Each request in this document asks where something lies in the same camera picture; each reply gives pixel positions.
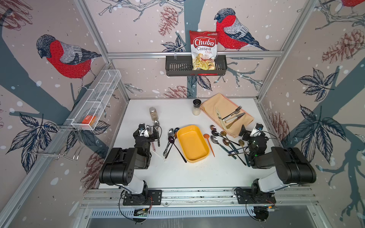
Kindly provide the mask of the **steel spoon patterned handle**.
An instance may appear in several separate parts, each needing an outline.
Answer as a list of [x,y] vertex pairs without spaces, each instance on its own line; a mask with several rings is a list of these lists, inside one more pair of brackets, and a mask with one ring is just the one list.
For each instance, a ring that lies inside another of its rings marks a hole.
[[157,144],[158,144],[158,147],[160,147],[160,135],[159,135],[159,121],[158,120],[154,120],[154,127],[155,127],[155,130],[156,130],[156,134],[157,134]]

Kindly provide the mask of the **yellow plastic storage box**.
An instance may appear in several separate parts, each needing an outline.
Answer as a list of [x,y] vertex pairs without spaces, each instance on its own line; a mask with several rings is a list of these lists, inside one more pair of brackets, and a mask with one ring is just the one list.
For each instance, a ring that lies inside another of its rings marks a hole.
[[185,158],[190,163],[199,162],[210,154],[207,142],[196,125],[189,125],[177,131],[177,139],[180,143]]

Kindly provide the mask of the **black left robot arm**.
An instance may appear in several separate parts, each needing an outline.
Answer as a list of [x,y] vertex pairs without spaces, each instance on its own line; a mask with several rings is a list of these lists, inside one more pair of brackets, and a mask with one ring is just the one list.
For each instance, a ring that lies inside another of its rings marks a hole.
[[134,176],[135,169],[149,168],[152,154],[151,143],[159,139],[159,132],[153,126],[142,123],[133,133],[135,145],[110,150],[99,172],[99,182],[108,186],[118,186],[132,197],[147,199],[148,187],[144,180]]

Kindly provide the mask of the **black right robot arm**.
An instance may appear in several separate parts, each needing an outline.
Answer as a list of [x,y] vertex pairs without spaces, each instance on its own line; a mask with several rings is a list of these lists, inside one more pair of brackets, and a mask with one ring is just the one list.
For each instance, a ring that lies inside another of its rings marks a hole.
[[270,169],[275,171],[266,177],[254,180],[252,194],[263,195],[296,184],[314,183],[317,174],[310,162],[298,148],[271,147],[267,152],[269,138],[258,123],[252,131],[241,127],[239,136],[248,143],[249,152],[244,152],[248,165],[254,169]]

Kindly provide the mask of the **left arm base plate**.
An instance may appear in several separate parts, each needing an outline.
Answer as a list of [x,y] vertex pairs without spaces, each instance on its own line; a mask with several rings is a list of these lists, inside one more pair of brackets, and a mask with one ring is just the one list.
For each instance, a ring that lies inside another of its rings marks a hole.
[[147,190],[141,194],[127,194],[122,197],[123,206],[161,205],[162,190]]

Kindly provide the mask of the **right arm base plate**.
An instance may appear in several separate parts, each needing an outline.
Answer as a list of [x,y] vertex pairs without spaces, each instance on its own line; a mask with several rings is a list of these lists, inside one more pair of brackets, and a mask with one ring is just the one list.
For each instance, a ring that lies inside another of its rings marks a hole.
[[239,204],[276,204],[273,193],[254,193],[251,188],[237,187],[233,190]]

